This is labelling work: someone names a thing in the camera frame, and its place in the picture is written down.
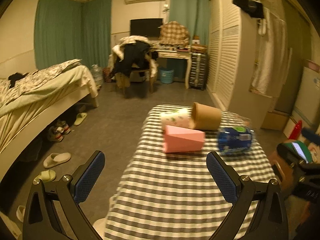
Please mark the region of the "smartphone lit screen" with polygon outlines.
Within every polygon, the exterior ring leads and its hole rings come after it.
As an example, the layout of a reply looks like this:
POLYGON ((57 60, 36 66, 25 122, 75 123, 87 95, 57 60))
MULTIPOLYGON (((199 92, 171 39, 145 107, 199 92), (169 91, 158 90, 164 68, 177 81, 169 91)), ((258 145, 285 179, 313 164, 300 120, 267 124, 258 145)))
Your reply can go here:
POLYGON ((296 142, 292 143, 293 148, 295 149, 295 151, 297 152, 297 154, 306 162, 308 163, 308 159, 306 157, 306 155, 304 154, 302 148, 300 147, 300 145, 296 142))

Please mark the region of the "green curtain left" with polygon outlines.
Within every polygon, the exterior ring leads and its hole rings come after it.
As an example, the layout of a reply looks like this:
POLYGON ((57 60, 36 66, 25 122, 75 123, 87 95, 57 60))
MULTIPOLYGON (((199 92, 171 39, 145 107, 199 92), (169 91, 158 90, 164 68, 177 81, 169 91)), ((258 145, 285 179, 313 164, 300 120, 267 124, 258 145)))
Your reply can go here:
POLYGON ((34 53, 38 69, 80 59, 106 67, 111 52, 112 0, 38 0, 34 53))

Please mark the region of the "white small fridge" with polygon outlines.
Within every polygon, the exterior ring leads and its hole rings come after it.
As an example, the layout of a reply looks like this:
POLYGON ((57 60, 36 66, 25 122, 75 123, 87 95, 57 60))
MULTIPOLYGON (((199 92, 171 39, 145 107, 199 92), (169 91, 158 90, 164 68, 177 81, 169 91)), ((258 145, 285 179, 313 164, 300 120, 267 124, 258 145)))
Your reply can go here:
POLYGON ((317 130, 319 126, 319 64, 304 61, 303 75, 293 107, 292 117, 303 126, 317 130))

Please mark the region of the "blue label water bottle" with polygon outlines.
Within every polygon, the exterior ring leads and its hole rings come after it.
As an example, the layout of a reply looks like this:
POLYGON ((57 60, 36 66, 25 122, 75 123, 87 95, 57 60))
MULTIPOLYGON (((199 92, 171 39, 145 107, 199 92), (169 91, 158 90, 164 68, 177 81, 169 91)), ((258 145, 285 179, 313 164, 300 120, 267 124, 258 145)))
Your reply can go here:
POLYGON ((245 126, 223 127, 218 130, 217 142, 222 153, 234 153, 249 150, 253 132, 245 126))

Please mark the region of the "green stool cushion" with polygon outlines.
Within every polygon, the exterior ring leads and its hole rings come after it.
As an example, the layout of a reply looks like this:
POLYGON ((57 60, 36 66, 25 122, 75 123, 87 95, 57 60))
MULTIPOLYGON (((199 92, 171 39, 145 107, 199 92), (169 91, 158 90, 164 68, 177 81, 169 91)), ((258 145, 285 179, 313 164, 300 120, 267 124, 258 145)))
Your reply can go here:
MULTIPOLYGON (((300 147, 302 148, 304 154, 306 155, 306 157, 307 157, 307 159, 308 159, 308 161, 309 161, 307 164, 312 163, 313 160, 312 160, 312 156, 311 156, 311 153, 310 153, 308 147, 307 147, 303 142, 301 142, 301 141, 299 141, 299 140, 296 140, 296 141, 293 141, 293 142, 298 143, 298 144, 300 145, 300 147)), ((293 143, 293 142, 287 142, 287 143, 285 143, 285 146, 286 146, 292 153, 294 153, 296 156, 299 156, 299 155, 297 154, 297 152, 295 151, 295 149, 293 148, 293 146, 292 146, 292 143, 293 143)))

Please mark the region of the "red bottle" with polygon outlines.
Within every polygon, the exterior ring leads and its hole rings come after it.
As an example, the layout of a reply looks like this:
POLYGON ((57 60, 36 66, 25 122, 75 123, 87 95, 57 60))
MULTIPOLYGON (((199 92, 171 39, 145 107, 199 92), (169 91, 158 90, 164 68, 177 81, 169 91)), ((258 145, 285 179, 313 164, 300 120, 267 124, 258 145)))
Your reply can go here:
POLYGON ((301 130, 302 130, 303 122, 302 120, 299 120, 296 124, 295 127, 293 128, 289 139, 290 140, 297 140, 300 136, 301 130))

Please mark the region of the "brown kraft paper cup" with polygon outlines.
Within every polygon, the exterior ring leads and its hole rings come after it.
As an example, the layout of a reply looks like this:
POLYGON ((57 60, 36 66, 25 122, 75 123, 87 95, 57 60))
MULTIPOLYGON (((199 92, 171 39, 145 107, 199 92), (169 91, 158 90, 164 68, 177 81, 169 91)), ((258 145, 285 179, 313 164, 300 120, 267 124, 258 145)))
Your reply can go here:
POLYGON ((220 127, 221 119, 222 112, 220 109, 194 102, 189 120, 189 128, 217 131, 220 127))

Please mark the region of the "clear plastic bottle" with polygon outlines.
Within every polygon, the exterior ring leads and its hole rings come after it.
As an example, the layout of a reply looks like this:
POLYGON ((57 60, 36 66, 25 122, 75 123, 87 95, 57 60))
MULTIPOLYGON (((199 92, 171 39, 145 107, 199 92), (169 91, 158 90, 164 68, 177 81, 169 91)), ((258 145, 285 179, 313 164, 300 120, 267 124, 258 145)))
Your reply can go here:
POLYGON ((252 127, 252 121, 250 118, 242 116, 238 113, 233 113, 233 118, 235 119, 236 124, 239 124, 241 126, 245 126, 248 128, 252 127))

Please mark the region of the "sneaker under bed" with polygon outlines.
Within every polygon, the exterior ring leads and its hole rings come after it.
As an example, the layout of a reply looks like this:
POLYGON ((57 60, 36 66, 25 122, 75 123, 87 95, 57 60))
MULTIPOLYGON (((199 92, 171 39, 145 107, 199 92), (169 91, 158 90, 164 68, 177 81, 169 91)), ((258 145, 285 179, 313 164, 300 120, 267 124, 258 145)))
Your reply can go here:
POLYGON ((51 126, 48 129, 47 139, 51 142, 61 142, 63 140, 63 135, 57 127, 51 126))
POLYGON ((56 126, 57 126, 57 130, 61 134, 68 134, 68 133, 71 132, 71 129, 70 129, 69 125, 64 120, 57 120, 56 126))

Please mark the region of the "white floral paper cup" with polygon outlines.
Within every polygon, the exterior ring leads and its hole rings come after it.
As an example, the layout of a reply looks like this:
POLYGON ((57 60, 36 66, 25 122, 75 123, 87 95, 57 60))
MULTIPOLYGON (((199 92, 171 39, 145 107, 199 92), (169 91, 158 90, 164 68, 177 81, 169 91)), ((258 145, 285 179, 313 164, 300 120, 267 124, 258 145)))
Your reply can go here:
POLYGON ((175 126, 181 128, 189 128, 189 110, 187 108, 180 108, 174 111, 162 112, 159 115, 162 130, 164 131, 166 126, 175 126))

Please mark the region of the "pink faceted cup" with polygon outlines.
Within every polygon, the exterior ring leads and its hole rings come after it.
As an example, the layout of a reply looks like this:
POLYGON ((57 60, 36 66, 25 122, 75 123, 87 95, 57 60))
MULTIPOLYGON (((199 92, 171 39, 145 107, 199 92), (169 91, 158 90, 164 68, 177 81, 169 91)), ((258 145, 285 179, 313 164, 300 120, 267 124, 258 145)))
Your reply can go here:
POLYGON ((164 153, 196 152, 205 141, 203 131, 167 125, 164 130, 164 153))

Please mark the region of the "large water jug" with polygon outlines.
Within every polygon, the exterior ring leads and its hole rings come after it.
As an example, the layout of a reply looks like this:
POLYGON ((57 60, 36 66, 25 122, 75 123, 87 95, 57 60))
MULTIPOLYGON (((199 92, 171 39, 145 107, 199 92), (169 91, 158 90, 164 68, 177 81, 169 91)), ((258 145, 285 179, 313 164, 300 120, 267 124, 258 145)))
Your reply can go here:
POLYGON ((102 68, 97 64, 91 66, 91 73, 97 86, 101 86, 104 82, 102 68))

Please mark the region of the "black television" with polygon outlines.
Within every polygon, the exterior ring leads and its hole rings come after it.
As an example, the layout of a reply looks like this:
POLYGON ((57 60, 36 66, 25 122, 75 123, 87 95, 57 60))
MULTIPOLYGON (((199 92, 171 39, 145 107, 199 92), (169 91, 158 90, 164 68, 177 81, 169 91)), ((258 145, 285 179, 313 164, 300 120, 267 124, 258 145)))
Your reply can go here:
POLYGON ((130 35, 159 37, 162 25, 162 18, 141 18, 130 20, 130 35))

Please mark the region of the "hanging white towel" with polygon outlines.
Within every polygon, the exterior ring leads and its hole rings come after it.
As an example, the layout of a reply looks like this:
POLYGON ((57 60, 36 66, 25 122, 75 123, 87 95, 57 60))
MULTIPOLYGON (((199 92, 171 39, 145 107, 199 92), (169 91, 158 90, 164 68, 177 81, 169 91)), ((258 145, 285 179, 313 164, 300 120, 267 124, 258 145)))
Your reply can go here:
POLYGON ((264 8, 258 27, 259 49, 252 88, 264 96, 277 98, 287 75, 288 47, 286 22, 264 8))

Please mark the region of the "cardboard box on suitcase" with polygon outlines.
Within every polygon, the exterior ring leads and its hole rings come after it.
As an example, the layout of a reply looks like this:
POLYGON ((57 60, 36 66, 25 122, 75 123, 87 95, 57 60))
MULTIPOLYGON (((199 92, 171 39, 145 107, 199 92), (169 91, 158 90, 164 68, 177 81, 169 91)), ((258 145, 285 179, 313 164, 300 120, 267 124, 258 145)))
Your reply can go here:
POLYGON ((192 53, 201 53, 206 54, 208 50, 208 47, 201 44, 192 44, 191 45, 191 52, 192 53))

